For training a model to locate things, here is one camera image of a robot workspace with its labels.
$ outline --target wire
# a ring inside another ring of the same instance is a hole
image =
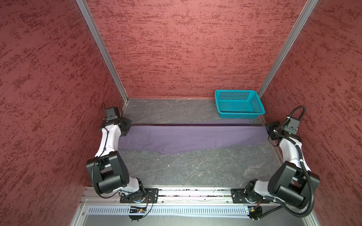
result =
[[[296,107],[290,114],[289,116],[291,117],[293,115],[293,113],[298,110],[299,108],[303,108],[303,112],[301,113],[300,115],[300,119],[303,117],[305,111],[306,111],[306,107],[305,106],[298,106]],[[296,217],[306,217],[308,216],[312,210],[313,210],[313,207],[314,207],[314,189],[313,189],[313,184],[312,184],[312,180],[311,180],[311,177],[306,169],[306,166],[304,164],[304,158],[303,158],[303,153],[302,153],[302,150],[300,149],[299,145],[296,145],[296,142],[294,140],[292,140],[291,138],[287,137],[287,136],[284,136],[282,134],[279,134],[277,131],[274,131],[274,134],[276,136],[279,136],[281,138],[284,138],[288,141],[290,141],[293,145],[295,145],[295,147],[297,148],[298,152],[299,152],[299,157],[300,159],[302,160],[301,161],[301,167],[302,167],[302,170],[303,170],[303,173],[306,177],[306,180],[307,180],[307,184],[308,184],[308,189],[309,189],[309,194],[310,194],[310,198],[309,198],[309,202],[308,202],[308,206],[307,208],[302,212],[302,213],[296,213],[294,212],[293,210],[289,209],[286,204],[284,204],[281,200],[277,199],[276,201],[282,206],[284,207],[289,213],[291,213],[292,215],[296,216]]]
[[[121,108],[121,118],[123,118],[123,110],[122,110],[122,108]]]
[[[102,153],[101,153],[99,156],[97,156],[97,160],[94,162],[93,167],[92,167],[92,176],[91,176],[91,179],[92,179],[92,184],[93,184],[93,186],[94,186],[94,181],[93,181],[94,166],[95,166],[96,163],[99,161],[99,157],[102,156],[103,153],[104,153],[104,151],[106,150],[108,134],[109,134],[109,131],[107,130],[106,142],[105,142],[105,144],[104,144],[103,151],[102,151]],[[109,199],[110,197],[113,197],[115,194],[117,194],[119,190],[116,191],[113,195],[111,195],[111,196],[109,196],[109,197],[103,197],[103,196],[101,196],[101,194],[98,193],[98,191],[97,191],[96,189],[95,189],[95,191],[96,191],[97,195],[99,195],[99,197],[104,198],[104,199]]]
[[[270,143],[273,147],[278,147],[278,146],[279,146],[279,143],[278,143],[277,145],[274,145],[274,144],[270,141],[270,135],[269,135],[269,137],[268,137],[268,141],[269,141],[269,143]]]
[[[140,219],[144,218],[145,216],[147,216],[147,214],[148,214],[149,212],[151,212],[152,207],[153,207],[153,204],[155,203],[155,199],[153,198],[153,196],[152,196],[150,193],[144,193],[144,194],[147,194],[147,201],[148,201],[148,195],[150,195],[150,196],[152,197],[152,206],[151,206],[151,209],[150,209],[145,215],[143,215]]]
[[[266,215],[268,215],[276,210],[279,210],[281,208],[283,208],[283,207],[282,206],[275,207],[274,209],[271,209],[268,212],[264,213],[261,217],[259,217],[259,219],[261,219],[261,218],[265,217]]]
[[[106,105],[104,104],[104,102],[102,102],[101,108],[102,108],[102,111],[104,112],[104,114],[107,116]]]
[[[147,207],[148,207],[148,195],[146,195],[147,196],[147,200],[146,200],[146,209],[147,209]]]
[[[299,118],[298,118],[298,120],[301,121],[304,113],[306,112],[306,107],[303,106],[303,105],[300,105],[300,106],[294,108],[294,109],[292,110],[292,112],[288,115],[288,117],[285,118],[283,124],[281,124],[280,126],[278,126],[278,127],[277,127],[276,129],[274,129],[274,130],[278,131],[278,130],[279,130],[280,128],[282,128],[285,124],[287,124],[287,122],[289,121],[289,118],[292,117],[293,114],[294,114],[298,109],[300,109],[300,108],[303,108],[303,111],[301,112],[301,114],[300,114],[300,116],[299,116]]]

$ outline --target black mounting plate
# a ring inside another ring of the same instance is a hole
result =
[[[132,120],[129,120],[124,117],[121,117],[119,120],[123,122],[123,123],[119,122],[118,126],[121,129],[121,137],[124,137],[127,135],[128,131],[130,130]]]
[[[146,191],[146,194],[148,194],[148,203],[157,203],[157,199],[158,199],[158,188],[145,188],[144,189]],[[125,196],[124,194],[122,194],[121,199],[119,200],[120,203],[133,203],[133,204],[140,204],[140,203],[146,203],[146,199],[144,199],[141,202],[135,202],[133,201],[133,199],[127,199],[127,196]]]
[[[245,199],[244,190],[245,190],[245,188],[232,188],[230,190],[233,203],[251,204],[251,203],[247,202],[247,200]],[[270,202],[265,199],[260,201],[260,204],[266,204],[266,203],[270,203]]]

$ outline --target red textured wall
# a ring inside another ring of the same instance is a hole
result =
[[[306,0],[88,0],[130,97],[258,90]]]
[[[362,1],[320,0],[262,97],[266,120],[298,105],[322,225],[362,225]]]
[[[74,0],[0,3],[0,225],[70,224],[120,94]]]

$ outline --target mesh basket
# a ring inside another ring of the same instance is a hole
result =
[[[254,90],[215,90],[215,101],[221,118],[253,119],[265,114]]]

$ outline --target metal base plate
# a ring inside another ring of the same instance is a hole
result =
[[[158,199],[158,188],[145,188],[146,194],[148,194],[148,202],[149,203],[157,203]],[[122,194],[121,199],[119,200],[120,203],[133,203],[133,204],[139,204],[139,203],[146,203],[146,199],[142,200],[141,202],[135,202],[132,199],[127,199],[127,197]]]
[[[121,128],[121,137],[124,137],[127,135],[128,131],[130,130],[132,120],[122,117],[122,118],[120,118],[120,121],[124,122],[127,127],[126,130],[125,130],[125,128]]]
[[[231,189],[231,197],[232,197],[232,202],[233,203],[237,203],[237,204],[250,204],[244,196],[244,188],[232,188]],[[267,200],[262,200],[260,202],[261,204],[266,204],[266,203],[270,203]]]

